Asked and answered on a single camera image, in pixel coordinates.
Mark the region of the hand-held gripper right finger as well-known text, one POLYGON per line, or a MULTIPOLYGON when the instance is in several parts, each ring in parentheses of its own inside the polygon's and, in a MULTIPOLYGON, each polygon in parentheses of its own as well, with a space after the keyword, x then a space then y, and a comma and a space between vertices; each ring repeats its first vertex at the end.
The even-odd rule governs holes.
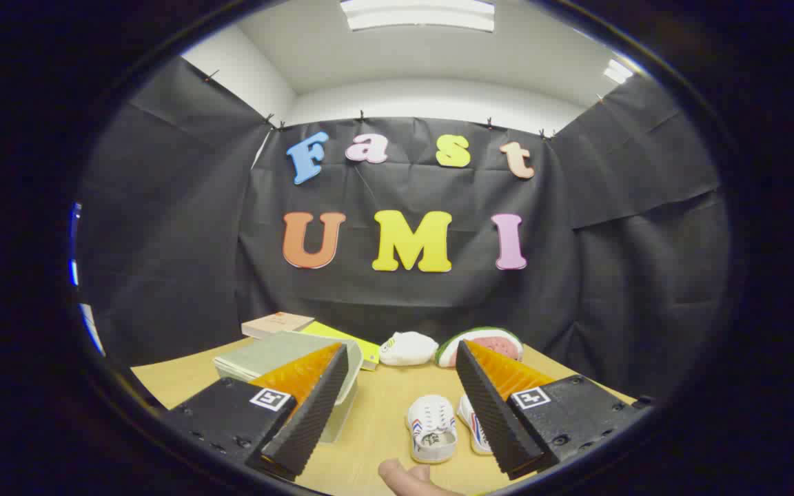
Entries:
POLYGON ((583 375, 552 379, 475 342, 459 343, 456 370, 500 470, 511 480, 587 454, 652 406, 625 402, 583 375))

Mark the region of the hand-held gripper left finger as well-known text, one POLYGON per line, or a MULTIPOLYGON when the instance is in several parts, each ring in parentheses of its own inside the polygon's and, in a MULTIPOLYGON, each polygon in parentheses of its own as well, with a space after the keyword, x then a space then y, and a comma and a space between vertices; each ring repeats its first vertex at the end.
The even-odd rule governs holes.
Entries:
POLYGON ((347 345, 335 342, 255 380, 215 381, 161 420, 237 470, 293 482, 318 445, 348 373, 347 345))

